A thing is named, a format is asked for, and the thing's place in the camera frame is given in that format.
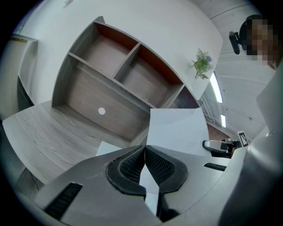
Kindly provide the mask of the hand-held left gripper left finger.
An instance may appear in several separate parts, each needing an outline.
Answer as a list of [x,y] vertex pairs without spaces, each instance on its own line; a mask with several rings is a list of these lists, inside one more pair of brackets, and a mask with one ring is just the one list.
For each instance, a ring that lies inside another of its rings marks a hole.
[[134,178],[144,166],[144,146],[88,158],[47,183],[34,202],[68,226],[157,226]]

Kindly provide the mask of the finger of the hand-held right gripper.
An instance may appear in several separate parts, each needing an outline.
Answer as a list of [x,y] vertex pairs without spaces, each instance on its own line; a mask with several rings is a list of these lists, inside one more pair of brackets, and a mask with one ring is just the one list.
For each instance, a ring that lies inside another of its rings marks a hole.
[[231,158],[231,153],[228,152],[227,142],[204,140],[203,148],[208,150],[213,157]]

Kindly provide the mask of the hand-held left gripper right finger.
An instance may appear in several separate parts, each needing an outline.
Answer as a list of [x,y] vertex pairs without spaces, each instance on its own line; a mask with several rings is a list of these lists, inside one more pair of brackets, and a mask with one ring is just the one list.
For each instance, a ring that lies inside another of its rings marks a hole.
[[230,159],[145,146],[145,165],[159,187],[157,217],[166,222],[208,193]]

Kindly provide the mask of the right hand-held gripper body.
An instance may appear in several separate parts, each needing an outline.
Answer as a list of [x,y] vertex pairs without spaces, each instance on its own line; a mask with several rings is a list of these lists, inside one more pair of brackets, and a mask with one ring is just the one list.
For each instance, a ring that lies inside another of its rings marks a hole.
[[236,149],[249,145],[249,141],[244,131],[239,131],[231,137],[223,139],[222,141],[232,142],[232,144],[227,144],[227,152],[221,154],[221,157],[232,157]]

